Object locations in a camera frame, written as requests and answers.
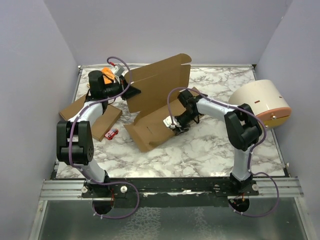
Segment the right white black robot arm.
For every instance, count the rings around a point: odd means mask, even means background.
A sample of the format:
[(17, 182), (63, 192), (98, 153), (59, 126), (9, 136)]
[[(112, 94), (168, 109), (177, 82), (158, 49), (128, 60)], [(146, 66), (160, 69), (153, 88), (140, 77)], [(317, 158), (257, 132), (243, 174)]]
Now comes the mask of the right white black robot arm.
[(251, 161), (254, 149), (267, 136), (267, 130), (252, 111), (250, 105), (243, 103), (234, 105), (210, 99), (206, 94), (196, 89), (179, 87), (177, 99), (185, 111), (174, 116), (170, 104), (167, 104), (169, 116), (163, 120), (165, 126), (176, 135), (187, 132), (191, 122), (198, 124), (201, 116), (210, 116), (223, 121), (227, 137), (234, 147), (233, 169), (230, 174), (230, 191), (240, 196), (247, 191), (253, 182), (254, 174), (251, 171)]

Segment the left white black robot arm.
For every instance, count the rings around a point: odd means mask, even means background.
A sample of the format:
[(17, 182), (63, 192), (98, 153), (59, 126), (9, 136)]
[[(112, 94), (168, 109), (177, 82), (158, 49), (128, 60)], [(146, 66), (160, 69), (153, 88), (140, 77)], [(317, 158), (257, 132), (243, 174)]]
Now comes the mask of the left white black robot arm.
[(124, 77), (123, 68), (118, 65), (112, 67), (109, 74), (102, 70), (90, 71), (82, 108), (56, 125), (57, 160), (82, 173), (87, 195), (97, 194), (103, 198), (112, 194), (108, 173), (94, 159), (92, 126), (105, 115), (110, 101), (118, 97), (127, 101), (141, 94), (132, 82), (131, 78)]

